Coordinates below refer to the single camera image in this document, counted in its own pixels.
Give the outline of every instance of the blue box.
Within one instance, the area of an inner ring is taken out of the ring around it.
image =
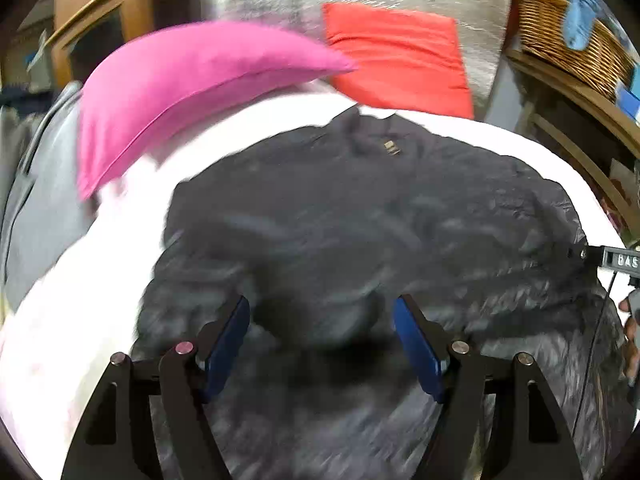
[[[618,87],[616,105],[634,121],[640,120],[640,99],[622,85]]]
[[[640,99],[640,66],[634,68],[634,76],[631,78],[631,93]]]

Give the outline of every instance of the red pillow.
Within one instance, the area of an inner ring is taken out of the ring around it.
[[[363,4],[322,10],[328,43],[358,63],[332,79],[340,92],[376,108],[473,119],[454,19]]]

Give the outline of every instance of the wooden shelf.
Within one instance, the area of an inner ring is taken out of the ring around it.
[[[517,50],[509,50],[507,56],[514,69],[531,76],[574,102],[618,138],[635,158],[640,158],[640,128],[615,104],[585,83],[545,61]],[[618,210],[631,234],[640,237],[640,211],[628,204],[609,177],[580,146],[533,110],[529,121],[555,139],[578,161]]]
[[[640,158],[640,127],[614,103],[567,72],[529,54],[508,50],[511,65],[550,86],[577,104]]]
[[[85,82],[105,57],[127,41],[158,28],[188,22],[189,3],[189,0],[55,0],[58,28],[47,46],[58,85],[63,87],[73,79]]]

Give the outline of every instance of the human hand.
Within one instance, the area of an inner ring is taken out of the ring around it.
[[[631,294],[637,294],[638,290],[634,290]],[[618,308],[622,312],[629,312],[629,298],[625,298],[620,302]],[[638,374],[638,363],[640,363],[640,351],[636,347],[635,338],[636,331],[638,330],[638,324],[633,316],[629,316],[629,319],[625,323],[625,336],[626,341],[622,347],[622,356],[625,360],[625,375],[629,381],[634,381]]]

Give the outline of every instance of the black jacket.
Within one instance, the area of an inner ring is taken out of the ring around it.
[[[242,292],[255,323],[210,419],[234,478],[410,478],[439,407],[402,354],[393,300],[413,294],[485,354],[533,354],[571,428],[604,295],[567,257],[585,243],[562,187],[522,161],[350,108],[176,187],[134,356],[194,336]],[[588,479],[633,423],[622,339],[610,304],[577,427]]]

